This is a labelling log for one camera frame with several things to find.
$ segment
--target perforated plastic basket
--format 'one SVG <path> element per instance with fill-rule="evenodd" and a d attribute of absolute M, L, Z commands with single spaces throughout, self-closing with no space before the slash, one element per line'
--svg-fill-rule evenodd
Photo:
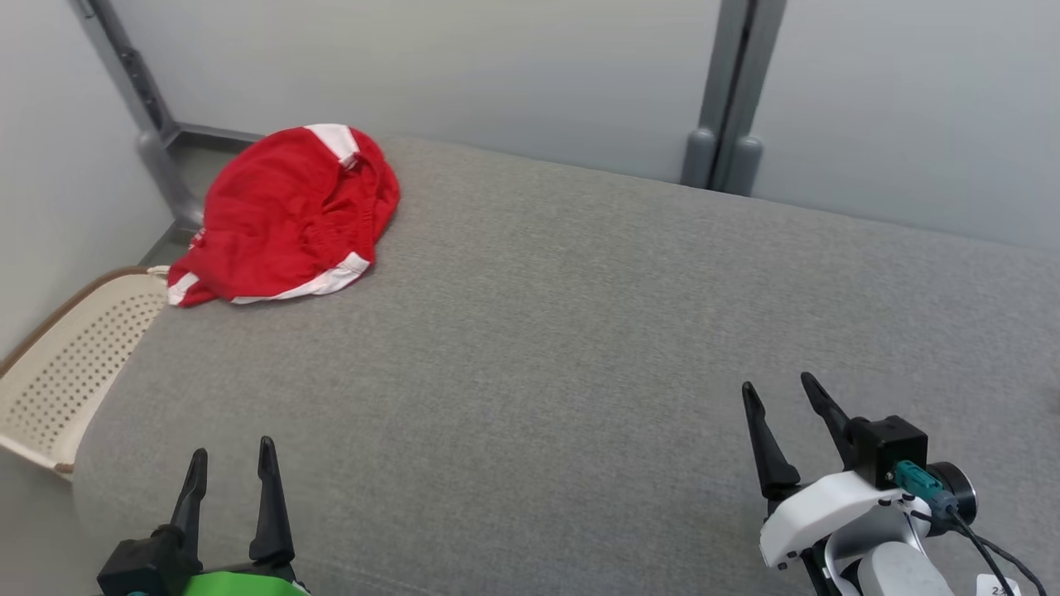
<path fill-rule="evenodd" d="M 69 476 L 88 422 L 165 304 L 165 270 L 103 276 L 0 364 L 0 445 Z"/>

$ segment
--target gray table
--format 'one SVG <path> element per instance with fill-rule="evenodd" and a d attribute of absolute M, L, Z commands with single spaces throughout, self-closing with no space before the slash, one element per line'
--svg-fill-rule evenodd
<path fill-rule="evenodd" d="M 975 526 L 1057 588 L 1057 257 L 382 145 L 404 198 L 371 275 L 167 309 L 144 336 L 77 455 L 101 548 L 166 521 L 205 446 L 200 556 L 244 560 L 268 434 L 318 595 L 809 594 L 758 554 L 740 385 L 812 478 L 840 466 L 802 396 L 811 370 L 851 415 L 926 431 L 932 459 L 973 478 Z M 974 593 L 970 544 L 929 548 Z"/>

